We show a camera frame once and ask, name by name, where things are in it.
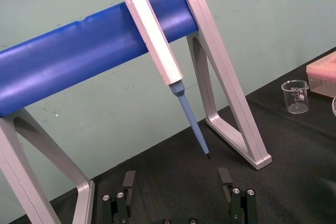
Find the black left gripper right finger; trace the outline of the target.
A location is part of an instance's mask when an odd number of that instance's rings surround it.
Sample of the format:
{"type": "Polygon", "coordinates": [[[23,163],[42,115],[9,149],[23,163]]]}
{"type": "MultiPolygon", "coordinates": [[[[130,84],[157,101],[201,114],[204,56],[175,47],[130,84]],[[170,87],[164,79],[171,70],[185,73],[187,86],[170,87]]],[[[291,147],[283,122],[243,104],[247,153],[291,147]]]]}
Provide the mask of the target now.
{"type": "Polygon", "coordinates": [[[228,204],[227,223],[257,223],[256,191],[234,186],[227,168],[218,168],[218,175],[224,199],[228,204]]]}

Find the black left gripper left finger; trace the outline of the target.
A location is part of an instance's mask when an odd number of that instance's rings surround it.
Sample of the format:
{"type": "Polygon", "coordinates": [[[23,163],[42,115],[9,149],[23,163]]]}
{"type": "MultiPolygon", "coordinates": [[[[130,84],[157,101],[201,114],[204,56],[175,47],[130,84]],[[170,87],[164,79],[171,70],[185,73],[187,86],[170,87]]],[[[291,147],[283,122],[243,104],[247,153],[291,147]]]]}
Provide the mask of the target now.
{"type": "Polygon", "coordinates": [[[102,223],[130,223],[135,175],[136,171],[127,171],[120,190],[113,196],[105,194],[101,197],[102,223]]]}

